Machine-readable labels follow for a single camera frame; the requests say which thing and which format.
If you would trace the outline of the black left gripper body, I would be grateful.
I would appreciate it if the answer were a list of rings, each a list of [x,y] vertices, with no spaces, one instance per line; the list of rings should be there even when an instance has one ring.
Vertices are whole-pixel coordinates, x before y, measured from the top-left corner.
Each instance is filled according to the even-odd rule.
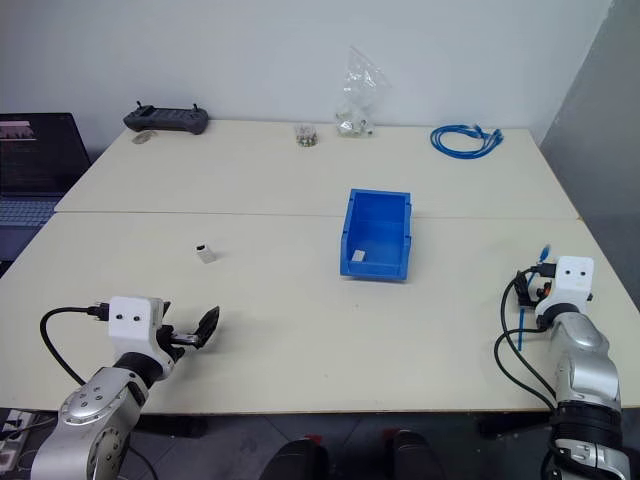
[[[164,371],[172,371],[187,353],[198,349],[197,337],[194,334],[180,333],[169,324],[160,325],[156,332],[156,341],[160,349],[160,365]]]

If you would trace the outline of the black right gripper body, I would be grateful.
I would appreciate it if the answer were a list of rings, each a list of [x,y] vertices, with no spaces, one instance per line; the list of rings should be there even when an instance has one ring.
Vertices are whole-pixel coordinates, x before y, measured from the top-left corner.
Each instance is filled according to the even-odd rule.
[[[549,296],[551,279],[542,277],[539,273],[531,273],[527,279],[526,286],[530,305],[537,306],[542,300]]]

